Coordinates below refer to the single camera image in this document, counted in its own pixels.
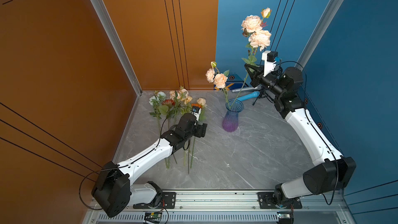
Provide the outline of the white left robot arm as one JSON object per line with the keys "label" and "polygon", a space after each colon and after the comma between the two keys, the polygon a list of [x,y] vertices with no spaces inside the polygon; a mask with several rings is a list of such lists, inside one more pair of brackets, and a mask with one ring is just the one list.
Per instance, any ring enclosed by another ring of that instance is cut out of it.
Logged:
{"label": "white left robot arm", "polygon": [[200,124],[195,114],[184,114],[177,125],[136,156],[118,164],[105,164],[99,171],[92,197],[110,218],[132,205],[162,206],[163,191],[157,184],[153,181],[136,184],[135,181],[159,161],[184,148],[193,137],[203,138],[206,130],[207,124]]}

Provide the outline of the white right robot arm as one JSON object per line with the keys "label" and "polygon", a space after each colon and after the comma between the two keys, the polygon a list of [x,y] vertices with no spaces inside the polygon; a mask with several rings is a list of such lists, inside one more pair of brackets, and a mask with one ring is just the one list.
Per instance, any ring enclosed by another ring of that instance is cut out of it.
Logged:
{"label": "white right robot arm", "polygon": [[299,178],[278,184],[273,195],[265,198],[266,205],[291,208],[300,197],[335,193],[344,189],[357,165],[351,157],[344,157],[326,138],[299,97],[298,90],[304,82],[302,70],[288,67],[277,77],[265,73],[264,68],[245,65],[251,85],[260,85],[275,96],[276,110],[293,127],[314,165]]}

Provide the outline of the purple blue glass vase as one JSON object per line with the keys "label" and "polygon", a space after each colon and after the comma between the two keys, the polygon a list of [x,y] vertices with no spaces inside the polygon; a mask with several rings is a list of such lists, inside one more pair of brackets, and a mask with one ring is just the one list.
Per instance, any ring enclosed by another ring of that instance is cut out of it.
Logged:
{"label": "purple blue glass vase", "polygon": [[238,128],[238,115],[243,111],[244,105],[239,100],[231,99],[226,103],[226,109],[227,112],[222,120],[222,128],[227,132],[234,132]]}

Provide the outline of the silver microphone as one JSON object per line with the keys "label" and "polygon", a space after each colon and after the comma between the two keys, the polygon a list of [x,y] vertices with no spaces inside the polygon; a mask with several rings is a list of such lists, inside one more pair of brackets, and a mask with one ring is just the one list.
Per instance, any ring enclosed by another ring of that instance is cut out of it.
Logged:
{"label": "silver microphone", "polygon": [[253,92],[253,91],[259,91],[261,89],[261,86],[257,86],[257,87],[242,87],[242,88],[237,88],[237,89],[233,89],[231,90],[232,93],[238,93],[238,92]]}

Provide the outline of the light blue microphone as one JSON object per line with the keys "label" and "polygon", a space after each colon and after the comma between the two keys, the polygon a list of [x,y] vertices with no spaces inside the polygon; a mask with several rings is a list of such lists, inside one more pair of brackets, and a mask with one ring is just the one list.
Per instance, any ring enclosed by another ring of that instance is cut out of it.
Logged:
{"label": "light blue microphone", "polygon": [[252,92],[250,94],[238,97],[237,100],[242,102],[242,101],[245,101],[245,100],[257,98],[259,95],[260,95],[260,91],[254,91],[254,92]]}

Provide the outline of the black tripod microphone stand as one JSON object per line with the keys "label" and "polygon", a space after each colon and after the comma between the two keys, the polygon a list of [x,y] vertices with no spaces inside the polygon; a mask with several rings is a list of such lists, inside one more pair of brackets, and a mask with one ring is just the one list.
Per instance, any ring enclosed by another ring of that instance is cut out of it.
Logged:
{"label": "black tripod microphone stand", "polygon": [[270,94],[268,94],[267,89],[264,87],[261,87],[261,89],[258,91],[259,95],[256,97],[255,101],[253,102],[253,106],[256,104],[258,99],[267,99],[270,103],[274,104],[274,99],[271,97]]}

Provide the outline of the peach flower bunch stem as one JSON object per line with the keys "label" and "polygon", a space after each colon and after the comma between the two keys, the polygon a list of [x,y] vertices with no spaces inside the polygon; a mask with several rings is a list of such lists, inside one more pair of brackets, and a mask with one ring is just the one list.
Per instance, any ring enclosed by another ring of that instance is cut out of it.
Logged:
{"label": "peach flower bunch stem", "polygon": [[169,120],[171,121],[169,122],[169,127],[171,127],[177,124],[177,117],[179,115],[184,115],[191,111],[190,102],[192,101],[192,97],[183,86],[180,86],[178,90],[171,90],[169,95],[169,99],[172,101],[169,109]]}

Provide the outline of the left circuit board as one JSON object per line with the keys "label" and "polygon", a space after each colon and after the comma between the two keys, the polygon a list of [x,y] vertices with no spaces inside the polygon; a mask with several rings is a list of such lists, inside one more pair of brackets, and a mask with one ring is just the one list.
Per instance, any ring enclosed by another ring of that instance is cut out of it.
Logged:
{"label": "left circuit board", "polygon": [[162,221],[162,212],[145,212],[144,213],[144,224],[160,224]]}

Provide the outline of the circuit board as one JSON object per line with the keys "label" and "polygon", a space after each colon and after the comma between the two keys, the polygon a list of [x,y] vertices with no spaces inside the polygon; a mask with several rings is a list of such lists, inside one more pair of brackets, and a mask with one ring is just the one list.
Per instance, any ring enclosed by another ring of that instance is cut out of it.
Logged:
{"label": "circuit board", "polygon": [[294,224],[294,214],[287,212],[277,212],[277,224]]}
{"label": "circuit board", "polygon": [[162,212],[145,212],[144,213],[144,224],[160,224],[162,221]]}

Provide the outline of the right circuit board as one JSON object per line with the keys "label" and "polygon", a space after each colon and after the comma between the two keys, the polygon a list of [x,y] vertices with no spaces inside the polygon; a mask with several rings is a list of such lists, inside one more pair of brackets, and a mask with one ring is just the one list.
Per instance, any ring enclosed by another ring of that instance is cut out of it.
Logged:
{"label": "right circuit board", "polygon": [[294,214],[287,212],[277,212],[277,224],[294,224]]}

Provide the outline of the aluminium corner post right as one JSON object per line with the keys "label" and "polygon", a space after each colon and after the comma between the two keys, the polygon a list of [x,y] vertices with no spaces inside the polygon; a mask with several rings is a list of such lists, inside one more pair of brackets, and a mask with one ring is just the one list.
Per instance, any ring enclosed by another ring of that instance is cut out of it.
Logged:
{"label": "aluminium corner post right", "polygon": [[300,68],[302,71],[305,65],[310,60],[313,52],[321,41],[323,35],[328,29],[330,23],[334,19],[336,13],[340,9],[344,0],[329,0],[319,21],[317,22],[308,42],[306,43],[300,57],[298,58],[295,67]]}

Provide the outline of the aluminium corner post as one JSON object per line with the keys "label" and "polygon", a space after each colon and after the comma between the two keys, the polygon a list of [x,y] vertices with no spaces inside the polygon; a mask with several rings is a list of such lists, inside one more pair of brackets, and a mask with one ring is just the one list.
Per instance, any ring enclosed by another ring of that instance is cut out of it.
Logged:
{"label": "aluminium corner post", "polygon": [[142,87],[138,81],[134,69],[132,68],[129,57],[125,51],[125,48],[121,42],[121,39],[117,33],[117,30],[112,22],[110,14],[106,8],[103,0],[90,0],[94,10],[108,36],[110,43],[112,44],[116,55],[135,91],[138,96],[142,95]]}
{"label": "aluminium corner post", "polygon": [[344,0],[329,0],[319,21],[317,22],[308,42],[306,43],[300,57],[298,58],[295,67],[300,68],[302,71],[305,65],[310,60],[313,52],[321,41],[323,35],[328,29],[330,23],[334,19],[336,13],[340,9]]}

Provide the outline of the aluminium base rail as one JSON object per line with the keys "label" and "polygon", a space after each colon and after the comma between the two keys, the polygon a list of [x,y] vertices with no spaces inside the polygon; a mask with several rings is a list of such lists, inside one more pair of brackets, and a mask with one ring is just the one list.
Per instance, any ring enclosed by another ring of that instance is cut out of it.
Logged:
{"label": "aluminium base rail", "polygon": [[115,217],[89,210],[84,224],[143,224],[145,212],[162,212],[161,224],[276,224],[277,212],[294,214],[294,224],[354,224],[342,194],[334,194],[331,205],[323,196],[304,196],[291,208],[269,207],[269,190],[165,190],[162,206],[138,204],[126,207]]}

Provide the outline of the aluminium corner post left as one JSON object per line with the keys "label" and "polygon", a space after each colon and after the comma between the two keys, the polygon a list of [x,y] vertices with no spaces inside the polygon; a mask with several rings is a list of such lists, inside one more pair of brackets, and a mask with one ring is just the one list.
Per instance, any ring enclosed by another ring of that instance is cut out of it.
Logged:
{"label": "aluminium corner post left", "polygon": [[125,51],[125,48],[121,42],[121,39],[117,33],[117,30],[112,22],[110,14],[106,8],[103,0],[90,0],[94,10],[108,36],[110,43],[112,44],[116,55],[135,91],[138,96],[142,95],[142,87],[138,81],[134,69],[132,68],[129,57]]}

